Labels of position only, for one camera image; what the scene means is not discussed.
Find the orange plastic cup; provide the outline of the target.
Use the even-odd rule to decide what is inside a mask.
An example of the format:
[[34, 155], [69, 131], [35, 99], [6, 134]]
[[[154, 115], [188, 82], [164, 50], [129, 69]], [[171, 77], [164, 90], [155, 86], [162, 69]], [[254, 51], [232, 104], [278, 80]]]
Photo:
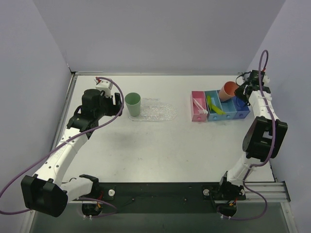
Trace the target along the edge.
[[220, 101], [224, 102], [234, 97], [235, 91], [238, 89], [238, 87], [239, 86], [233, 81], [226, 82], [221, 90], [218, 92], [218, 97]]

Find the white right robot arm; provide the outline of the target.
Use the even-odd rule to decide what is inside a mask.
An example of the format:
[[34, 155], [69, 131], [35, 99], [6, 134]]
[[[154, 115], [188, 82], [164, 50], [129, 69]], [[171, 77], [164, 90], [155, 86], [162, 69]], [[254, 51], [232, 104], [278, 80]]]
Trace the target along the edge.
[[257, 167], [277, 156], [288, 129], [288, 124], [280, 121], [273, 109], [270, 88], [265, 86], [269, 81], [265, 72], [259, 75], [257, 70], [252, 70], [248, 74], [235, 96], [252, 107], [255, 118], [243, 139], [245, 154], [220, 181], [219, 192], [227, 199], [244, 196], [243, 182]]

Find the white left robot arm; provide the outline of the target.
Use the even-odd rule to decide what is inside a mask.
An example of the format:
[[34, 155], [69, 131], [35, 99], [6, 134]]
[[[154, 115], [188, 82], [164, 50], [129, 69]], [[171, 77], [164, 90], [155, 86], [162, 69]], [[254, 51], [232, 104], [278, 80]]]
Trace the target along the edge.
[[99, 120], [122, 114], [122, 94], [107, 97], [105, 92], [88, 89], [82, 95], [82, 104], [69, 119], [64, 134], [46, 162], [33, 176], [21, 181], [25, 206], [38, 212], [58, 217], [68, 202], [85, 196], [89, 200], [100, 197], [99, 180], [90, 175], [80, 175], [72, 182], [63, 183], [63, 177], [79, 149], [100, 127]]

